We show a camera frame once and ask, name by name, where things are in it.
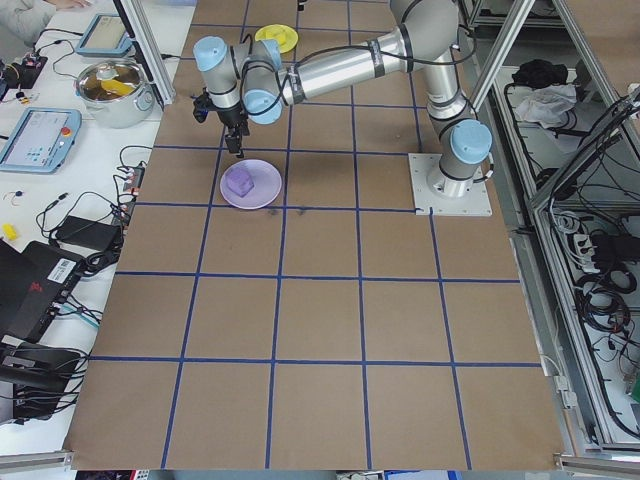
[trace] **sleeve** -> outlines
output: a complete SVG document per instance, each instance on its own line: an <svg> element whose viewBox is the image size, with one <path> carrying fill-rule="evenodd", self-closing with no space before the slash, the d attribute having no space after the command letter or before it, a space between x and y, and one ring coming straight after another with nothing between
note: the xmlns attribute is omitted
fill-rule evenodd
<svg viewBox="0 0 640 480"><path fill-rule="evenodd" d="M44 0L0 1L0 23L28 45L38 40L55 13L56 7Z"/></svg>

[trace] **white table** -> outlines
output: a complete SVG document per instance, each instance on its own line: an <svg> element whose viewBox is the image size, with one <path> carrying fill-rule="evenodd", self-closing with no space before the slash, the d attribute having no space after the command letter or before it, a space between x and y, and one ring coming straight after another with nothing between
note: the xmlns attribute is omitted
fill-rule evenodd
<svg viewBox="0 0 640 480"><path fill-rule="evenodd" d="M162 0L144 2L145 12L154 32L171 32L171 35L157 35L156 41L162 53L179 55L193 16L193 7L168 6ZM58 12L49 28L84 31L96 13L113 13L115 8L108 0L94 0L91 7ZM68 38L76 44L79 37L61 33L45 32L38 46L54 40ZM111 129L101 126L88 113L80 98L75 95L74 80L53 72L55 60L68 53L66 43L45 49L42 54L49 57L45 69L28 94L37 97L29 106L77 109L82 112L83 124L65 163L51 175L0 173L0 224L12 224L19 238L11 242L14 248L22 250L30 241L46 241L35 223L36 215L62 193L69 196L47 214L47 225L56 225L78 196L85 191L94 191L115 201L116 191L112 175L120 164L119 152L127 145L152 146L160 125L161 109L144 121L127 129ZM89 65L101 59L72 55L62 60L57 69L72 75L79 74ZM171 78L175 75L178 60L166 61ZM10 90L5 100L12 98ZM17 101L0 104L0 134L9 135L26 107ZM150 150L128 149L124 161L137 165L148 160ZM15 197L13 204L9 192L23 192ZM106 202L94 196L81 201L74 214L89 219L100 218L108 211ZM69 247L79 253L88 250ZM115 266L99 275L82 280L74 290L74 295L90 308L102 310L106 303ZM81 319L54 320L40 343L53 347L73 347L89 351L96 336L96 329ZM44 453L60 450L66 436L73 408L56 414L47 421L28 421L25 425L0 426L0 455ZM43 478L34 473L34 478Z"/></svg>

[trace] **cooking pot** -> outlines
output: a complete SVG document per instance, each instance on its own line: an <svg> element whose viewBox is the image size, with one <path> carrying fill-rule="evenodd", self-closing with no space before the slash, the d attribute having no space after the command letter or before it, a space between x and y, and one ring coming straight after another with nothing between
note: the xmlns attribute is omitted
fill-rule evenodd
<svg viewBox="0 0 640 480"><path fill-rule="evenodd" d="M76 94L100 124L126 128L144 120L153 110L151 85L138 65L108 60L85 69L76 80Z"/></svg>

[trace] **yellow object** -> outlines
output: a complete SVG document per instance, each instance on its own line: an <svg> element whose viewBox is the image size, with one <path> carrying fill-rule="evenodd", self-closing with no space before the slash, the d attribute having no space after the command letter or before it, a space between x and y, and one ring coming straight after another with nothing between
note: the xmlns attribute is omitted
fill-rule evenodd
<svg viewBox="0 0 640 480"><path fill-rule="evenodd" d="M118 80L101 80L100 84L109 93L115 93L121 97L126 97L133 92L133 87L126 83L119 82Z"/></svg>
<svg viewBox="0 0 640 480"><path fill-rule="evenodd" d="M2 225L2 231L4 232L5 237L7 237L9 240L13 241L18 238L18 232L16 232L16 229L13 228L13 225L11 225L10 223L5 223L4 225Z"/></svg>
<svg viewBox="0 0 640 480"><path fill-rule="evenodd" d="M298 34L287 25L267 25L256 32L256 40L275 40L278 42L280 53L293 50L298 43Z"/></svg>

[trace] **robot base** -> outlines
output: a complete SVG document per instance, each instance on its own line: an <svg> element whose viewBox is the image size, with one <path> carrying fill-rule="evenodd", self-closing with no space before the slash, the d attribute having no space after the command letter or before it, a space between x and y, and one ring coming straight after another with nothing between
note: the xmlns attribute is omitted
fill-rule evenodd
<svg viewBox="0 0 640 480"><path fill-rule="evenodd" d="M427 175L432 168L437 168L441 156L433 153L409 154L411 186L413 187L416 214L429 215L433 210L433 214L439 216L490 217L491 204L484 183L472 184L469 192L461 198L446 198L429 188ZM475 178L481 177L482 171L478 168Z"/></svg>

